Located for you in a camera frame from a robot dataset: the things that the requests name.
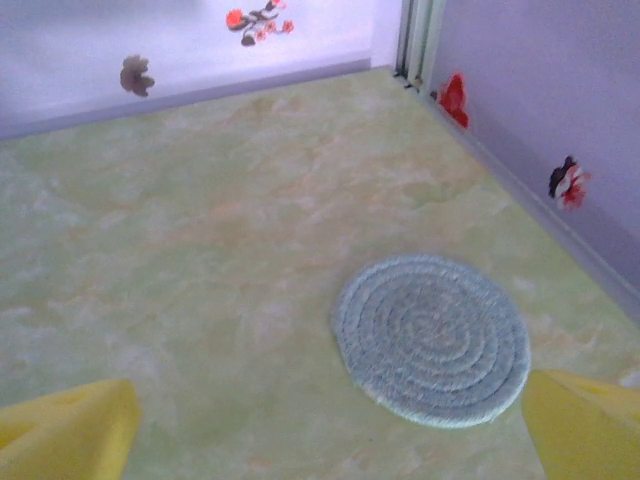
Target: green marble floor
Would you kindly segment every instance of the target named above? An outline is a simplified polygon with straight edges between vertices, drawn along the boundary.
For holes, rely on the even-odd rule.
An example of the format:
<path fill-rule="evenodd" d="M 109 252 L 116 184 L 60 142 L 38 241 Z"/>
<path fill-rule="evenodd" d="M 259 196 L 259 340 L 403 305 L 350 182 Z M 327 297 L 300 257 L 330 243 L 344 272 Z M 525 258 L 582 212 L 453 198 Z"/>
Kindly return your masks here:
<path fill-rule="evenodd" d="M 0 144 L 0 404 L 131 378 L 125 479 L 543 479 L 516 403 L 408 423 L 329 327 L 426 251 L 512 295 L 535 368 L 640 379 L 640 330 L 385 70 Z"/>

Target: yellow sponge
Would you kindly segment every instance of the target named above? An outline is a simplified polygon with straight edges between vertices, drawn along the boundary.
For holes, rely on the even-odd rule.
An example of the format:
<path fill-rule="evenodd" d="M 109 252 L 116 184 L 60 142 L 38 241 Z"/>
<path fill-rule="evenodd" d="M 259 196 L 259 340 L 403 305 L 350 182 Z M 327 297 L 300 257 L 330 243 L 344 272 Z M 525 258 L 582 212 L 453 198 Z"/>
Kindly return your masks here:
<path fill-rule="evenodd" d="M 640 390 L 535 371 L 522 411 L 549 480 L 640 479 Z"/>
<path fill-rule="evenodd" d="M 0 409 L 0 479 L 116 480 L 140 422 L 129 380 Z"/>

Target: white wall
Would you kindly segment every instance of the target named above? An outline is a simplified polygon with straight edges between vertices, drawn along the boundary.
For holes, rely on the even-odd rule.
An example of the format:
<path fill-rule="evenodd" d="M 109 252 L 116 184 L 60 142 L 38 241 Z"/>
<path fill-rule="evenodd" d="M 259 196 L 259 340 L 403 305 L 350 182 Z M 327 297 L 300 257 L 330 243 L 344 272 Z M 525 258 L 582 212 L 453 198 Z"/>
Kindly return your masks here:
<path fill-rule="evenodd" d="M 288 0 L 290 35 L 254 47 L 225 25 L 267 0 L 0 0 L 0 138 L 15 127 L 292 72 L 395 57 L 401 0 Z M 147 99 L 125 93 L 122 61 L 149 59 Z"/>

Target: floral wall sticker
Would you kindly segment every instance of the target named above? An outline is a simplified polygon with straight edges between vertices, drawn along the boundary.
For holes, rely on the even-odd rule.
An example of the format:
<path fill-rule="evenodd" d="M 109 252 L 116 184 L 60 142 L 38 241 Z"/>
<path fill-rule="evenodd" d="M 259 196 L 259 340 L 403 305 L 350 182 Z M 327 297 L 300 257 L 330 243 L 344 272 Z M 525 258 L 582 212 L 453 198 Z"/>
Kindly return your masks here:
<path fill-rule="evenodd" d="M 549 196 L 563 210 L 574 210 L 582 206 L 586 195 L 585 185 L 591 174 L 585 172 L 572 156 L 568 156 L 562 167 L 556 168 L 549 178 Z"/>
<path fill-rule="evenodd" d="M 262 42 L 269 35 L 281 35 L 293 31 L 293 22 L 285 20 L 278 28 L 279 13 L 274 10 L 284 10 L 287 7 L 284 0 L 270 0 L 261 10 L 251 10 L 245 14 L 235 8 L 227 14 L 227 28 L 232 32 L 242 32 L 240 43 L 245 47 L 252 47 L 256 42 Z"/>
<path fill-rule="evenodd" d="M 467 94 L 461 73 L 453 74 L 449 81 L 440 87 L 440 92 L 431 92 L 431 98 L 438 102 L 462 128 L 469 128 L 469 115 L 465 111 Z"/>
<path fill-rule="evenodd" d="M 155 80 L 143 75 L 147 72 L 149 60 L 140 55 L 130 55 L 122 62 L 120 71 L 120 85 L 125 92 L 133 92 L 139 97 L 148 97 L 147 88 L 155 85 Z"/>

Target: coiled rope mat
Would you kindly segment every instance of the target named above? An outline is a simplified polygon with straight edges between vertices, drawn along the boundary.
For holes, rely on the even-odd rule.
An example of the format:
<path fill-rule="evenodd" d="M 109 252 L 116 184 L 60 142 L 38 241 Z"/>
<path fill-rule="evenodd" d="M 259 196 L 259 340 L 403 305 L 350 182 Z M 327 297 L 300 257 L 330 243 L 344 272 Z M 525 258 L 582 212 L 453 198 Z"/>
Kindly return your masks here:
<path fill-rule="evenodd" d="M 365 267 L 339 296 L 332 323 L 354 382 L 422 425 L 493 420 L 517 398 L 531 365 L 515 305 L 485 276 L 438 256 Z"/>

